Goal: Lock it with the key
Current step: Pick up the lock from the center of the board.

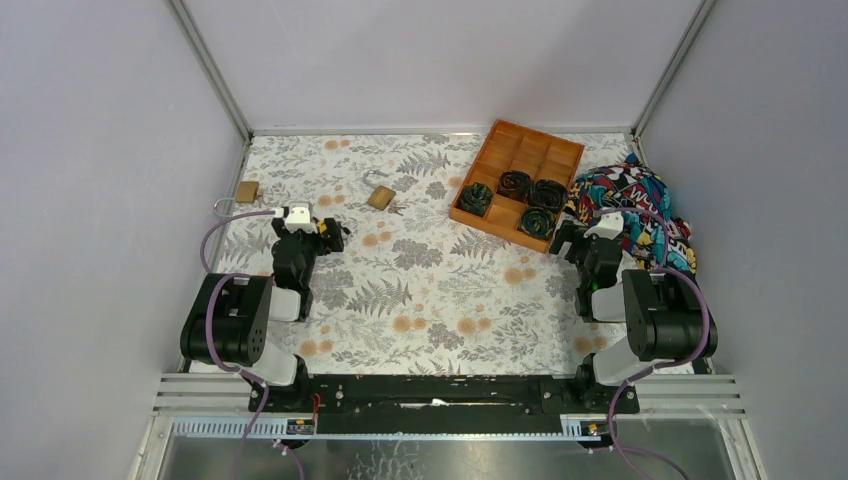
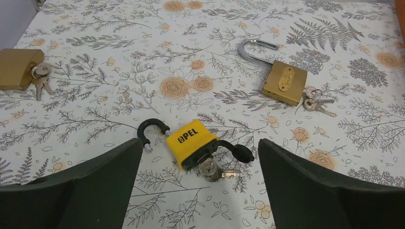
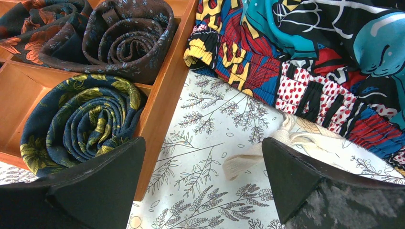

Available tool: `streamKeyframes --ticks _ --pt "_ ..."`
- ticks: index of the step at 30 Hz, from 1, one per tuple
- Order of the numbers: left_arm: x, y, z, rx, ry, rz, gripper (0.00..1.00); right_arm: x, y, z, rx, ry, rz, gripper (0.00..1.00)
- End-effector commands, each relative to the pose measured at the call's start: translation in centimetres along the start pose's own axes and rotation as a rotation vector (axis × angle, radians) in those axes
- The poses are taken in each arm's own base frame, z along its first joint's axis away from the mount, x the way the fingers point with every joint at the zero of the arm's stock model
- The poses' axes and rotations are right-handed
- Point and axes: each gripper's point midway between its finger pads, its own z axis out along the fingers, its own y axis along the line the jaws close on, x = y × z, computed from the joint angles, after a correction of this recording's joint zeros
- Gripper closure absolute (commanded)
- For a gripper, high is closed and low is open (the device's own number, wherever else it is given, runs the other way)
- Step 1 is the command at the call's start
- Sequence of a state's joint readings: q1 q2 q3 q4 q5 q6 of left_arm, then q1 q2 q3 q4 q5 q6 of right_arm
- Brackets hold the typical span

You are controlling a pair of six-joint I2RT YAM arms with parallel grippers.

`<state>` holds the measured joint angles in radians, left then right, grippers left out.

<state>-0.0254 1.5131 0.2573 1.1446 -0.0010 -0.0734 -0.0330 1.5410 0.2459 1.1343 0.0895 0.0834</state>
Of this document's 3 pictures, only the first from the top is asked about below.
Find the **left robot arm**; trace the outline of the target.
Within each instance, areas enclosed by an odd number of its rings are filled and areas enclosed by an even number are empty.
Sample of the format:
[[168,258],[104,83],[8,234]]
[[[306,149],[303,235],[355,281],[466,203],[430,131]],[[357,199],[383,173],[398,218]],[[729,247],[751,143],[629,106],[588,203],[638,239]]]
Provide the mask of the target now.
[[288,411],[309,401],[304,360],[268,339],[271,322],[304,322],[314,294],[310,282],[318,258],[341,253],[350,230],[334,218],[296,224],[271,222],[272,273],[206,275],[180,335],[180,350],[193,362],[214,365],[259,386]]

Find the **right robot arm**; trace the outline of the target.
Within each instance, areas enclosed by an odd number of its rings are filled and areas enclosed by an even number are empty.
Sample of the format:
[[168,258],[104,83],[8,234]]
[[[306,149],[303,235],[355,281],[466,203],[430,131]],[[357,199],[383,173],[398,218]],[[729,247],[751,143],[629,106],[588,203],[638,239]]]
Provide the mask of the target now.
[[575,310],[584,322],[622,323],[625,337],[588,355],[573,386],[575,402],[597,412],[613,398],[613,385],[666,363],[681,365],[711,357],[718,347],[717,326],[689,273],[651,273],[624,266],[619,244],[623,218],[606,215],[594,227],[568,222],[549,248],[578,273]]

